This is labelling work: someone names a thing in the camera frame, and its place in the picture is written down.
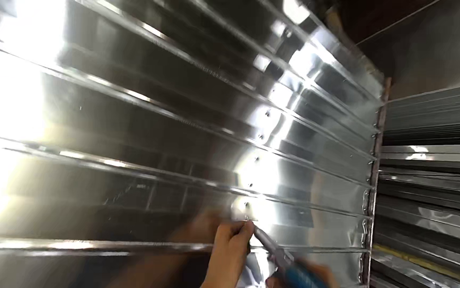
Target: metal frame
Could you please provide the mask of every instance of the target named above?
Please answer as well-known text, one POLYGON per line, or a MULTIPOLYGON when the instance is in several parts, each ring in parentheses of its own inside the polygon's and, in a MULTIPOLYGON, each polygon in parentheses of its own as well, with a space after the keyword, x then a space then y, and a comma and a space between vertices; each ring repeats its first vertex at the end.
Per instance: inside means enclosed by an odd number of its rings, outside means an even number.
MULTIPOLYGON (((382 96, 382 100, 384 102, 388 101, 388 97, 390 96, 390 88, 392 86, 392 78, 387 78, 385 80, 385 91, 382 96)), ((379 133, 376 136, 376 141, 374 142, 374 155, 377 157, 377 160, 374 161, 372 165, 372 176, 370 178, 370 184, 373 187, 369 191, 369 198, 368 198, 368 205, 366 208, 366 215, 371 217, 372 219, 367 222, 367 239, 365 240, 365 247, 369 252, 365 254, 365 258, 363 260, 363 275, 362 279, 363 282, 370 286, 370 265, 372 259, 372 241, 373 241, 373 231, 374 231, 374 215, 375 215, 375 208, 376 208, 376 196, 377 196, 377 182, 379 180, 379 160, 381 154, 381 143, 383 140, 383 131, 385 129, 385 120, 387 116, 387 106, 384 105, 378 112, 377 115, 377 128, 379 129, 379 133)))

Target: metal seam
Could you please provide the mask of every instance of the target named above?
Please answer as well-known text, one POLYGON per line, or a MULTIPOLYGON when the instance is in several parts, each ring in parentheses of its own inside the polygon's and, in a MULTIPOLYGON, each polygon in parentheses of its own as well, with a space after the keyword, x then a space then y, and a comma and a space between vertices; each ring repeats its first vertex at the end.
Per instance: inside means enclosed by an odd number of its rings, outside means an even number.
MULTIPOLYGON (((4 50, 2 50, 0 52, 8 53, 9 55, 18 57, 16 55, 11 54, 10 52, 6 52, 4 50)), ((215 134, 215 135, 220 136, 222 138, 225 138, 227 140, 234 141, 234 142, 244 142, 247 145, 251 145, 252 147, 255 147, 257 149, 267 151, 267 152, 269 152, 271 154, 277 155, 278 157, 281 157, 281 158, 283 158, 283 159, 285 159, 287 161, 290 161, 292 163, 295 163, 295 164, 297 164, 299 166, 303 166, 303 167, 306 167, 306 168, 309 168, 309 169, 312 169, 312 170, 320 171, 320 172, 332 175, 334 177, 340 178, 342 180, 346 180, 348 182, 351 182, 351 183, 354 183, 354 184, 357 184, 357 185, 360 185, 360 186, 370 188, 368 186, 368 184, 365 183, 365 182, 362 182, 362 181, 353 179, 351 177, 340 175, 340 174, 337 174, 335 172, 331 172, 329 170, 326 170, 326 169, 324 169, 322 167, 319 167, 313 161, 306 160, 304 158, 300 158, 300 157, 297 157, 295 155, 285 154, 285 153, 283 153, 281 151, 278 151, 278 150, 270 148, 270 147, 266 147, 264 145, 256 144, 255 141, 247 139, 247 138, 246 139, 237 138, 237 137, 233 136, 231 133, 228 133, 228 131, 226 131, 224 129, 221 129, 221 128, 219 129, 220 131, 216 131, 216 130, 214 130, 212 128, 206 127, 206 124, 204 124, 204 123, 201 123, 201 122, 198 122, 198 121, 192 121, 190 119, 185 119, 182 116, 176 115, 176 114, 174 114, 174 113, 172 113, 172 112, 170 112, 170 111, 168 111, 168 110, 166 110, 164 108, 161 108, 160 106, 157 106, 157 104, 153 103, 155 101, 153 101, 152 99, 149 99, 148 97, 146 97, 144 95, 141 95, 141 94, 139 94, 137 92, 134 92, 134 91, 131 91, 131 90, 128 90, 128 89, 125 89, 125 88, 121 88, 118 85, 114 85, 114 84, 111 84, 111 86, 113 86, 113 87, 108 87, 106 85, 106 83, 105 83, 106 82, 105 80, 100 79, 100 78, 98 78, 96 76, 86 74, 86 76, 91 76, 91 77, 86 77, 84 75, 79 75, 80 71, 71 71, 71 70, 64 69, 64 68, 59 67, 59 66, 56 66, 56 67, 52 68, 51 65, 46 65, 45 66, 45 65, 41 65, 39 63, 35 63, 33 61, 29 61, 29 62, 32 62, 32 63, 40 66, 42 69, 51 70, 51 71, 48 71, 46 73, 50 74, 50 75, 53 75, 55 77, 58 77, 60 79, 67 80, 69 82, 73 82, 75 84, 78 84, 78 85, 81 85, 83 87, 98 91, 100 93, 103 93, 105 95, 109 95, 109 96, 117 98, 119 100, 129 102, 129 103, 131 103, 133 105, 137 105, 137 106, 139 106, 141 108, 148 109, 150 111, 153 111, 153 112, 156 112, 156 113, 158 113, 160 115, 163 115, 163 116, 166 116, 166 117, 181 121, 183 123, 188 123, 189 125, 191 125, 191 126, 193 126, 195 128, 198 128, 198 129, 200 129, 202 131, 205 131, 205 132, 208 132, 208 133, 211 133, 211 134, 215 134)))
POLYGON ((65 149, 54 149, 52 147, 46 147, 46 146, 36 144, 36 143, 28 144, 28 143, 15 141, 11 139, 5 139, 2 137, 0 137, 0 142, 2 143, 0 147, 2 149, 24 153, 24 154, 30 154, 30 155, 48 158, 52 160, 57 160, 61 162, 66 162, 68 164, 77 165, 80 167, 88 167, 91 169, 96 169, 96 170, 101 170, 101 171, 106 171, 106 172, 111 172, 111 173, 117 173, 117 174, 123 174, 123 175, 129 175, 129 176, 139 177, 139 178, 149 179, 149 180, 179 183, 185 186, 209 188, 210 190, 224 191, 224 192, 229 192, 229 193, 233 193, 237 195, 244 195, 248 197, 266 199, 266 200, 270 200, 274 202, 284 203, 286 205, 306 207, 309 209, 314 209, 314 210, 319 210, 319 211, 325 211, 325 212, 330 212, 330 213, 335 213, 335 214, 369 219, 367 215, 363 215, 359 213, 343 211, 343 210, 334 209, 334 208, 326 207, 326 206, 318 206, 318 205, 314 205, 312 203, 307 203, 304 201, 289 200, 289 199, 285 199, 282 197, 278 197, 276 195, 263 194, 257 191, 246 190, 240 187, 221 185, 217 182, 202 179, 202 178, 183 175, 183 174, 175 173, 175 172, 164 171, 161 169, 156 169, 156 168, 147 167, 147 166, 136 165, 133 163, 119 161, 116 159, 100 157, 96 155, 91 155, 91 154, 77 152, 77 151, 70 151, 70 150, 65 150, 65 149), (169 177, 174 178, 174 180, 170 180, 167 178, 161 178, 160 176, 155 176, 150 173, 161 174, 163 175, 163 177, 169 176, 169 177))
POLYGON ((370 126, 364 123, 356 114, 354 114, 347 107, 345 103, 343 103, 342 101, 340 101, 339 99, 337 99, 336 97, 328 93, 326 90, 320 87, 315 81, 312 81, 310 79, 307 79, 306 77, 303 77, 297 74, 297 72, 294 69, 292 69, 292 67, 288 63, 286 63, 283 59, 280 59, 276 55, 272 54, 267 49, 263 48, 258 43, 256 43, 250 36, 246 35, 246 33, 234 27, 223 16, 221 16, 216 11, 214 11, 206 2, 204 2, 203 0, 189 0, 189 1, 195 7, 197 7, 200 11, 202 11, 205 15, 212 18, 216 23, 218 23, 221 27, 225 28, 228 32, 230 32, 232 35, 240 39, 242 42, 246 43, 248 46, 252 47, 260 54, 267 56, 269 59, 271 59, 271 61, 273 61, 280 68, 284 69, 285 71, 291 72, 293 75, 301 79, 303 83, 307 83, 308 85, 305 85, 305 86, 308 86, 311 89, 315 90, 316 95, 318 95, 319 97, 321 97, 322 99, 324 99, 325 101, 333 105, 335 108, 341 110, 344 114, 353 118, 357 123, 359 123, 363 127, 370 129, 370 126))
MULTIPOLYGON (((159 5, 159 6, 162 7, 163 9, 167 10, 167 11, 170 12, 170 13, 174 13, 175 16, 178 16, 178 13, 179 13, 179 12, 178 12, 178 11, 175 11, 175 10, 172 10, 170 7, 167 7, 167 5, 166 5, 165 3, 158 3, 157 0, 153 0, 153 1, 154 1, 155 4, 159 5)), ((184 19, 183 19, 182 22, 183 22, 183 23, 186 23, 187 25, 192 26, 192 24, 189 23, 188 20, 184 20, 184 19)), ((202 34, 203 36, 206 36, 206 37, 211 38, 212 41, 217 41, 217 39, 215 39, 212 35, 210 35, 209 32, 203 31, 203 30, 201 30, 201 29, 199 29, 199 31, 201 31, 201 34, 202 34)), ((231 54, 233 54, 234 56, 236 56, 236 57, 238 57, 238 58, 244 60, 247 64, 249 64, 249 63, 247 62, 247 60, 246 60, 244 57, 240 56, 240 55, 238 54, 238 52, 237 52, 237 51, 234 51, 231 47, 227 47, 226 49, 227 49, 229 52, 231 52, 231 54)), ((262 72, 261 70, 257 69, 255 66, 250 65, 250 67, 251 67, 252 69, 258 71, 259 73, 261 73, 264 77, 266 77, 266 78, 268 78, 268 79, 270 79, 270 80, 273 80, 274 83, 276 83, 276 84, 278 84, 278 85, 282 85, 282 86, 285 87, 285 88, 288 88, 290 91, 292 91, 292 95, 301 97, 301 95, 300 95, 299 93, 297 93, 296 91, 292 90, 291 88, 289 88, 289 87, 286 86, 285 84, 283 84, 283 83, 281 83, 281 82, 278 82, 278 81, 275 80, 274 78, 271 78, 270 75, 265 74, 265 73, 262 72)), ((314 106, 313 104, 311 104, 309 101, 306 101, 306 103, 307 103, 310 107, 316 108, 316 106, 314 106)), ((309 120, 305 119, 304 117, 302 117, 302 116, 300 116, 300 115, 299 115, 299 118, 300 118, 301 120, 304 119, 304 121, 309 121, 309 120)), ((362 140, 368 140, 368 139, 369 139, 369 138, 364 137, 363 135, 357 133, 356 131, 354 131, 354 130, 353 130, 352 128, 350 128, 347 124, 345 124, 344 122, 340 121, 340 119, 337 119, 337 118, 335 118, 335 117, 330 117, 330 118, 332 118, 333 120, 335 120, 336 122, 338 122, 343 128, 345 128, 347 131, 353 133, 355 136, 361 138, 362 140)), ((309 124, 314 125, 314 126, 318 126, 317 123, 312 123, 311 121, 309 121, 309 124)), ((365 127, 365 128, 366 128, 367 131, 372 132, 372 133, 377 133, 377 132, 378 132, 377 129, 375 129, 375 128, 372 127, 372 126, 368 126, 368 127, 365 127)))
POLYGON ((438 219, 432 219, 432 218, 427 218, 427 217, 423 217, 422 215, 419 215, 419 214, 414 214, 412 212, 408 212, 408 211, 404 211, 404 210, 399 210, 399 209, 395 209, 395 208, 392 208, 390 206, 383 206, 383 205, 379 205, 380 207, 383 207, 384 209, 388 209, 388 210, 393 210, 393 211, 397 211, 397 212, 400 212, 400 213, 404 213, 404 214, 409 214, 409 215, 413 215, 413 216, 416 216, 418 218, 422 218, 422 219, 426 219, 426 220, 429 220, 429 221, 434 221, 434 222, 438 222, 438 223, 441 223, 441 224, 445 224, 445 225, 449 225, 449 226, 453 226, 453 227, 457 227, 457 228, 460 228, 460 225, 458 224, 454 224, 454 223, 449 223, 449 222, 444 222, 444 221, 441 221, 441 220, 438 220, 438 219))
POLYGON ((427 253, 427 254, 432 255, 432 256, 434 256, 434 257, 443 259, 443 260, 445 260, 445 261, 448 261, 448 262, 450 262, 450 263, 453 263, 453 264, 455 264, 455 265, 460 266, 460 263, 457 262, 456 260, 452 260, 452 259, 445 258, 444 256, 439 255, 439 254, 437 254, 437 253, 435 253, 435 252, 431 252, 431 251, 428 251, 428 250, 419 248, 419 247, 417 247, 417 246, 415 246, 415 245, 412 245, 412 244, 408 244, 408 243, 406 243, 406 242, 399 241, 398 239, 392 238, 392 237, 390 237, 390 236, 388 236, 388 235, 385 235, 385 234, 382 234, 382 233, 378 233, 378 235, 381 235, 382 237, 385 237, 385 238, 388 238, 388 239, 390 239, 390 240, 393 240, 394 242, 402 243, 402 245, 406 245, 406 246, 411 247, 411 248, 413 248, 413 249, 416 249, 416 250, 418 250, 418 251, 420 251, 420 252, 427 253))
MULTIPOLYGON (((116 252, 148 248, 191 251, 210 251, 212 243, 150 242, 150 241, 107 241, 0 237, 0 250, 20 251, 86 251, 116 252)), ((282 246, 285 250, 299 253, 365 253, 367 250, 353 247, 282 246)), ((267 252, 262 246, 251 246, 253 252, 267 252)))
MULTIPOLYGON (((385 90, 383 92, 382 98, 384 98, 384 102, 388 101, 390 96, 390 89, 392 87, 392 78, 385 79, 385 90)), ((367 216, 371 217, 371 220, 368 221, 368 230, 365 239, 365 247, 370 251, 370 253, 366 254, 363 259, 363 269, 362 269, 362 281, 365 282, 365 285, 370 286, 370 272, 371 272, 371 263, 372 263, 372 245, 373 245, 373 231, 374 231, 374 220, 376 214, 376 198, 377 198, 377 183, 379 180, 379 165, 381 160, 381 143, 383 140, 385 123, 386 123, 386 116, 387 116, 387 105, 383 105, 379 110, 377 115, 377 127, 380 129, 380 133, 376 137, 376 141, 374 143, 374 155, 377 156, 379 160, 374 161, 372 166, 370 184, 373 189, 369 192, 368 202, 367 202, 367 216)))
POLYGON ((273 15, 275 15, 277 18, 279 18, 281 21, 286 23, 293 31, 296 33, 297 36, 299 36, 302 40, 304 40, 305 43, 310 43, 312 47, 315 48, 315 50, 319 53, 324 54, 324 57, 331 58, 332 61, 327 62, 329 66, 331 66, 333 69, 335 69, 340 75, 342 75, 345 79, 347 79, 351 84, 356 87, 362 95, 365 95, 369 100, 376 101, 377 103, 380 103, 384 105, 383 102, 381 102, 378 97, 375 97, 370 93, 365 87, 363 87, 361 84, 356 82, 354 80, 354 77, 351 76, 351 72, 347 70, 321 43, 314 42, 308 37, 308 34, 303 31, 299 25, 294 24, 284 13, 280 12, 276 7, 269 1, 269 0, 257 0, 262 6, 264 6, 266 9, 268 9, 273 15))
MULTIPOLYGON (((108 18, 109 20, 113 21, 114 23, 117 23, 117 24, 121 25, 122 27, 124 27, 125 29, 128 29, 132 33, 136 33, 137 35, 144 37, 147 41, 150 41, 151 43, 157 45, 158 47, 167 50, 168 52, 172 53, 175 56, 180 57, 181 59, 183 59, 186 62, 192 64, 193 66, 195 66, 195 67, 201 69, 202 71, 214 76, 215 78, 221 80, 222 82, 225 82, 226 84, 232 86, 233 88, 239 90, 240 92, 243 92, 245 95, 247 95, 249 97, 252 97, 254 99, 257 99, 259 101, 262 101, 264 103, 267 103, 267 105, 270 105, 270 106, 272 106, 272 107, 274 107, 276 109, 281 110, 285 114, 288 114, 289 116, 293 117, 297 122, 307 126, 308 128, 310 128, 312 130, 315 130, 315 131, 321 133, 322 135, 327 137, 329 140, 332 140, 332 141, 335 141, 337 143, 340 143, 341 145, 347 147, 350 150, 354 150, 355 152, 363 155, 364 157, 368 157, 370 155, 367 152, 362 151, 361 149, 359 149, 357 147, 354 147, 354 145, 352 145, 350 143, 347 143, 347 141, 344 141, 344 140, 340 139, 340 137, 338 137, 336 134, 334 134, 333 132, 327 130, 326 128, 324 128, 322 126, 320 126, 319 124, 315 123, 314 121, 306 119, 306 118, 302 117, 301 115, 295 113, 294 111, 292 111, 292 110, 290 110, 288 108, 279 107, 276 104, 274 104, 270 99, 264 97, 263 95, 260 95, 260 94, 257 94, 255 92, 252 92, 248 88, 246 88, 246 87, 244 87, 242 85, 236 84, 233 81, 223 77, 223 75, 221 75, 220 73, 217 73, 217 72, 213 71, 212 69, 202 65, 200 62, 198 62, 196 59, 191 57, 186 52, 182 51, 181 49, 179 49, 179 48, 177 48, 177 47, 175 47, 173 45, 171 45, 170 43, 166 43, 166 41, 163 40, 161 37, 156 36, 155 34, 151 33, 149 30, 145 29, 143 26, 147 25, 146 23, 143 23, 140 20, 135 19, 135 18, 133 18, 133 17, 131 17, 129 15, 126 15, 126 17, 124 17, 123 16, 123 14, 124 14, 123 11, 120 11, 119 13, 116 13, 115 11, 108 9, 107 7, 105 7, 105 6, 103 6, 103 5, 99 4, 99 3, 93 3, 92 0, 74 0, 74 1, 80 3, 81 5, 85 6, 88 9, 98 13, 99 15, 108 18), (141 26, 137 25, 134 22, 140 22, 140 23, 142 23, 142 25, 141 26)), ((328 101, 330 104, 332 103, 330 99, 325 99, 325 100, 328 101)), ((375 128, 371 128, 367 124, 363 123, 359 118, 357 118, 352 113, 351 110, 349 110, 349 108, 347 108, 348 111, 345 112, 344 110, 342 110, 338 106, 338 104, 336 104, 336 102, 333 103, 332 105, 335 108, 337 108, 339 111, 341 111, 342 113, 344 113, 344 114, 346 114, 348 116, 351 116, 357 123, 360 123, 361 125, 363 125, 364 128, 370 130, 371 132, 376 132, 377 133, 375 128)))

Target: shiny metal surface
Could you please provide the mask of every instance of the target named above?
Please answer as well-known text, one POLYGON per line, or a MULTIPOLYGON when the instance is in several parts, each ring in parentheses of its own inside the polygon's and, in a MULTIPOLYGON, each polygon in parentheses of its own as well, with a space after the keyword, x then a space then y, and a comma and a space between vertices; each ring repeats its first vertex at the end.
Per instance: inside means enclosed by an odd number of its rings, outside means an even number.
MULTIPOLYGON (((144 268, 153 262, 156 266, 164 262, 182 261, 181 268, 171 275, 172 286, 197 287, 205 276, 203 268, 208 264, 208 255, 203 254, 147 254, 140 256, 70 256, 60 257, 51 255, 33 255, 23 257, 18 255, 0 255, 0 270, 7 271, 0 277, 0 287, 13 287, 15 283, 22 283, 22 274, 32 273, 34 277, 28 279, 27 287, 60 286, 68 283, 69 287, 107 287, 118 284, 125 274, 132 269, 144 268)), ((359 260, 360 254, 304 254, 305 258, 333 267, 337 277, 345 287, 362 287, 359 279, 354 275, 357 271, 351 265, 359 260)), ((246 260, 245 274, 241 277, 238 287, 264 286, 265 279, 274 272, 274 266, 268 266, 267 254, 251 253, 246 260)), ((145 277, 153 277, 148 273, 141 273, 145 277)))
MULTIPOLYGON (((440 0, 360 48, 395 80, 390 99, 460 87, 460 1, 440 0)), ((432 115, 440 121, 444 117, 432 115)), ((403 124, 389 122, 387 130, 389 125, 403 124)))
POLYGON ((386 166, 460 173, 460 145, 383 146, 381 158, 386 166))
POLYGON ((390 227, 383 226, 380 223, 376 227, 378 228, 374 235, 376 243, 422 259, 430 259, 452 272, 460 273, 459 252, 451 251, 449 248, 439 246, 436 243, 430 243, 423 238, 416 239, 414 236, 393 231, 390 227))
POLYGON ((397 99, 388 108, 387 145, 460 144, 460 88, 397 99))
POLYGON ((460 211, 378 195, 378 215, 460 239, 460 211))
MULTIPOLYGON (((392 78, 387 78, 385 81, 385 93, 382 96, 383 101, 387 101, 388 97, 390 96, 390 88, 392 86, 392 78)), ((376 135, 376 142, 374 143, 374 155, 380 157, 381 154, 381 147, 383 143, 383 131, 385 129, 385 121, 386 121, 386 116, 387 116, 387 106, 383 106, 378 114, 377 117, 377 127, 380 129, 380 133, 376 135)), ((376 187, 376 189, 371 189, 368 195, 368 209, 367 209, 367 215, 371 217, 375 217, 376 211, 376 198, 377 198, 377 187, 378 187, 378 181, 379 181, 379 171, 380 171, 380 160, 374 161, 374 164, 372 165, 372 176, 371 176, 371 184, 376 187)), ((368 222, 368 231, 374 231, 374 220, 368 222)), ((367 234, 367 238, 365 240, 365 245, 367 249, 372 250, 372 245, 373 245, 373 235, 374 233, 369 233, 367 234)), ((367 286, 370 286, 370 275, 371 275, 371 254, 368 253, 365 255, 364 259, 364 267, 363 267, 363 278, 368 279, 368 283, 366 283, 367 286)))
POLYGON ((394 283, 390 283, 376 276, 370 276, 370 286, 374 288, 399 288, 394 283))
POLYGON ((437 272, 422 268, 394 255, 374 250, 372 258, 376 267, 388 276, 408 287, 420 285, 430 288, 460 288, 460 283, 437 272))
MULTIPOLYGON (((247 203, 286 251, 367 283, 382 76, 277 5, 0 1, 0 287, 111 287, 147 263, 199 286, 247 203)), ((238 286, 264 287, 251 245, 238 286)))

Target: metal panel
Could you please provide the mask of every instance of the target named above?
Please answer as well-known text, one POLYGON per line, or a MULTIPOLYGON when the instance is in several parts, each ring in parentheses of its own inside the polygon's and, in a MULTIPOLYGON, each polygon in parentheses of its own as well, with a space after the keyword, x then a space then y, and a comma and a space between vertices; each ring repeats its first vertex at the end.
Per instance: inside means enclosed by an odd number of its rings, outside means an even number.
POLYGON ((453 273, 460 274, 460 253, 423 239, 416 239, 393 231, 388 226, 383 226, 380 223, 376 227, 378 230, 376 230, 374 238, 378 244, 386 245, 420 259, 429 259, 437 265, 448 268, 453 273))
POLYGON ((378 195, 379 215, 460 239, 460 211, 378 195))
MULTIPOLYGON (((50 287, 107 287, 117 286, 128 280, 128 273, 140 269, 138 277, 132 281, 142 286, 165 287, 199 287, 205 277, 208 254, 145 254, 137 256, 89 255, 55 255, 54 252, 18 255, 0 255, 0 287, 24 285, 29 288, 50 287), (164 272, 168 283, 161 283, 164 277, 153 272, 164 272)), ((359 279, 354 271, 358 266, 360 254, 344 254, 346 262, 341 266, 336 262, 340 254, 303 254, 307 259, 318 261, 333 267, 336 276, 345 287, 359 287, 359 279)), ((267 254, 252 252, 246 260, 245 274, 239 280, 239 286, 264 286, 265 279, 274 272, 275 267, 268 265, 267 254)))
POLYGON ((460 283, 394 255, 374 250, 376 268, 408 287, 460 288, 460 283))
MULTIPOLYGON (((285 249, 367 283, 381 76, 311 13, 221 5, 0 1, 0 286, 206 261, 246 203, 285 249)), ((264 287, 251 245, 239 286, 264 287)))

